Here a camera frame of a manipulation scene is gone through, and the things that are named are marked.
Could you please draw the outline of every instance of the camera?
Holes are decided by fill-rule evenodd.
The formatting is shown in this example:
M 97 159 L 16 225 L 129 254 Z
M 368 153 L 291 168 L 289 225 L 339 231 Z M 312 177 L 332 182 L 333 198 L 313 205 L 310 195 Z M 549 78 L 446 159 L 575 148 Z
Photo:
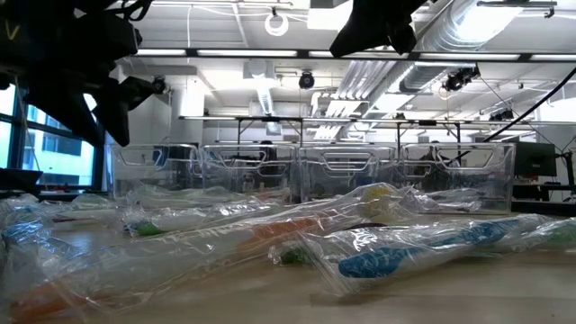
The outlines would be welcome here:
M 300 86 L 300 89 L 304 89 L 304 90 L 308 90 L 308 89 L 312 89 L 314 87 L 314 76 L 312 75 L 312 72 L 310 71 L 304 71 L 302 72 L 302 76 L 300 77 L 300 82 L 298 83 L 298 85 Z

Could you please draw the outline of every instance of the computer monitor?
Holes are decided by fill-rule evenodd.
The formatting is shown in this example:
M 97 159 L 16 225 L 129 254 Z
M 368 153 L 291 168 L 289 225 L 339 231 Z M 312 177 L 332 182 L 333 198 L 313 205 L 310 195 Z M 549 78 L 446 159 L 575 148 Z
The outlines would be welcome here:
M 554 144 L 516 144 L 515 176 L 557 176 Z

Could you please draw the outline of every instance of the plastic container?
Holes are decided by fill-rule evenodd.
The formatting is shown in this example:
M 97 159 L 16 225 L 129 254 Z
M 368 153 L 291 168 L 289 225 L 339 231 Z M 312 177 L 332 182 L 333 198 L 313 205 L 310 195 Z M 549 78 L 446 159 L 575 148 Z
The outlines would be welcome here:
M 198 149 L 186 144 L 138 144 L 107 147 L 108 192 L 126 195 L 140 184 L 168 190 L 202 188 Z
M 394 147 L 311 147 L 298 153 L 303 202 L 347 194 L 361 185 L 398 182 Z
M 413 185 L 439 203 L 476 203 L 480 207 L 474 213 L 507 214 L 515 149 L 511 143 L 406 145 L 399 170 L 404 185 Z M 471 212 L 466 208 L 454 210 Z
M 296 148 L 282 145 L 207 145 L 201 149 L 204 189 L 234 193 L 294 188 Z

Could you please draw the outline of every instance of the table surface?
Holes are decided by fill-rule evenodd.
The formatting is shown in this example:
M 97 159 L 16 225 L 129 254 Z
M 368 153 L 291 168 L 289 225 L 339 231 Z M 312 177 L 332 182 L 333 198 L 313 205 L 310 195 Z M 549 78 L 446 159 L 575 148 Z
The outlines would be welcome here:
M 56 235 L 84 250 L 126 238 L 92 225 Z M 267 260 L 244 265 L 166 298 L 90 323 L 574 323 L 576 252 L 466 257 L 354 298 L 323 292 L 320 274 Z M 51 319 L 42 323 L 78 323 Z

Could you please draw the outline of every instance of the ceiling beam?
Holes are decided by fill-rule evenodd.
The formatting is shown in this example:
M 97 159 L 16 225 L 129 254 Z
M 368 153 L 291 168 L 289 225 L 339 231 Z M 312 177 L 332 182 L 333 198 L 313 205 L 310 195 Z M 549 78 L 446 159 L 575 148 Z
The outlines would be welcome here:
M 412 51 L 398 54 L 392 50 L 366 50 L 342 58 L 334 58 L 327 50 L 314 49 L 208 49 L 208 48 L 155 48 L 139 49 L 135 57 L 141 58 L 202 58 L 202 59 L 326 59 L 326 60 L 386 60 L 408 62 L 446 63 L 576 63 L 573 52 L 426 52 Z

